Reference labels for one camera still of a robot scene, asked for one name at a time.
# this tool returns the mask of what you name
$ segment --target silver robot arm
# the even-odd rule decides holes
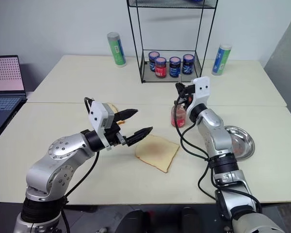
[[[222,218],[232,220],[235,233],[281,232],[267,216],[257,213],[257,207],[248,195],[252,195],[242,170],[239,170],[233,154],[232,139],[224,128],[223,120],[206,107],[210,96],[210,79],[201,77],[193,85],[176,84],[182,93],[187,116],[196,122],[209,155],[218,210]]]
[[[116,122],[125,120],[138,110],[127,109],[114,113],[107,104],[92,101],[89,119],[93,131],[83,131],[54,141],[46,155],[28,171],[26,198],[23,210],[16,219],[14,233],[56,233],[62,207],[67,203],[65,193],[75,170],[95,152],[111,146],[128,146],[146,137],[152,127],[133,136],[122,136]]]

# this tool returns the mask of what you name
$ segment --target laptop screen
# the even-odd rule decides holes
[[[17,56],[0,57],[0,91],[23,91]]]

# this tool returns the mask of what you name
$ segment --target laptop keyboard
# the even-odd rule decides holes
[[[19,98],[0,98],[0,111],[12,110]]]

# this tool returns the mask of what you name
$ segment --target silver metal plate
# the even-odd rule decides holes
[[[243,129],[236,126],[224,126],[231,135],[233,150],[237,161],[243,161],[251,157],[255,150],[252,137]]]

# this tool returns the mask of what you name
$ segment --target glass jar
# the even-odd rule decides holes
[[[172,124],[172,126],[175,127],[174,110],[175,110],[175,107],[173,106],[173,108],[171,109],[171,120],[170,120],[170,123]],[[177,125],[178,125],[179,128],[181,128],[181,127],[183,127],[185,125],[186,111],[185,111],[185,109],[183,108],[182,105],[178,105],[177,106],[176,119],[177,119]]]
[[[179,57],[169,58],[169,75],[177,78],[180,74],[181,59]]]
[[[155,59],[160,56],[159,52],[152,51],[149,52],[149,63],[150,63],[150,70],[155,72]]]
[[[155,74],[158,78],[163,79],[166,77],[166,59],[158,57],[155,59]]]
[[[182,73],[183,74],[192,74],[193,64],[194,64],[194,56],[193,55],[191,55],[191,54],[183,55]]]

